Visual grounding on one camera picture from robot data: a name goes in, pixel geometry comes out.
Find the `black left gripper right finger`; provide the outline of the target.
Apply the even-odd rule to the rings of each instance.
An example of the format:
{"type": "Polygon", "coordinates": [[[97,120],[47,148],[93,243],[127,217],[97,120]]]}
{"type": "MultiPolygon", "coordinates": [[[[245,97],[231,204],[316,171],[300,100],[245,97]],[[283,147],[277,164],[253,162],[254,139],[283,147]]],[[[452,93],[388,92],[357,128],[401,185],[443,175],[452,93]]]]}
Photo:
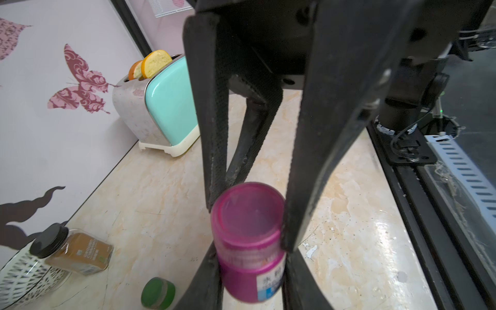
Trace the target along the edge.
{"type": "Polygon", "coordinates": [[[334,310],[298,249],[286,257],[282,301],[284,310],[334,310]]]}

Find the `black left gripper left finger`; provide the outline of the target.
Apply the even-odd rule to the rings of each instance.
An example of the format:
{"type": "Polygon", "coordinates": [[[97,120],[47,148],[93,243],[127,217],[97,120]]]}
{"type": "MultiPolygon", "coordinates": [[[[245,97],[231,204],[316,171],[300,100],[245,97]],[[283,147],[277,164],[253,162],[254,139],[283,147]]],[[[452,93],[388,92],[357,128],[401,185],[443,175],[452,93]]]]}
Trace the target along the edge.
{"type": "Polygon", "coordinates": [[[189,287],[174,309],[221,310],[224,287],[216,248],[212,243],[189,287]]]}

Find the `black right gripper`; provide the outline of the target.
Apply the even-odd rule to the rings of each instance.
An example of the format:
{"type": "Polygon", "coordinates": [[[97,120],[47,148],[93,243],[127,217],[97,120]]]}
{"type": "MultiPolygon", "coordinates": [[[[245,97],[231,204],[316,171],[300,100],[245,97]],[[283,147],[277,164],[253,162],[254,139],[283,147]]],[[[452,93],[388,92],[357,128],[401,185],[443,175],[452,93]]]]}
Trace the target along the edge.
{"type": "Polygon", "coordinates": [[[185,22],[183,43],[207,209],[226,189],[245,181],[260,152],[283,99],[274,74],[301,77],[307,58],[282,232],[282,248],[295,251],[331,173],[376,115],[404,52],[417,63],[433,59],[459,31],[479,27],[490,5],[196,1],[197,14],[185,22]],[[227,159],[230,92],[246,99],[232,160],[227,159]]]}

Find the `magenta paint jar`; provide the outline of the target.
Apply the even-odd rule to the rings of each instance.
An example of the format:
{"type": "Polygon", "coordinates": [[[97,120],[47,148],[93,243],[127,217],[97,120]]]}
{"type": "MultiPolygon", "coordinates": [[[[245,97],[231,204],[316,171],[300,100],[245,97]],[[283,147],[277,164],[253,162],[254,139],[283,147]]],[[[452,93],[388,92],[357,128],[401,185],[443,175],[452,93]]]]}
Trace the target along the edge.
{"type": "Polygon", "coordinates": [[[211,228],[222,284],[241,302],[265,302],[281,286],[284,205],[275,188],[258,182],[229,188],[213,205],[211,228]]]}

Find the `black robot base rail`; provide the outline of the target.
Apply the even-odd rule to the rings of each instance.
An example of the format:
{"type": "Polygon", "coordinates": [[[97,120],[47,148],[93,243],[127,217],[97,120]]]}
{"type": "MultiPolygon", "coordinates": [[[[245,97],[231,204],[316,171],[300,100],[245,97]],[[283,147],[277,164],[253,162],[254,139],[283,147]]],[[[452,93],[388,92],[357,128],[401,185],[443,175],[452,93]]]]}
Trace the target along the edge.
{"type": "Polygon", "coordinates": [[[367,131],[437,308],[495,309],[495,285],[471,248],[463,248],[465,236],[450,227],[450,212],[426,169],[390,165],[373,125],[367,131]]]}

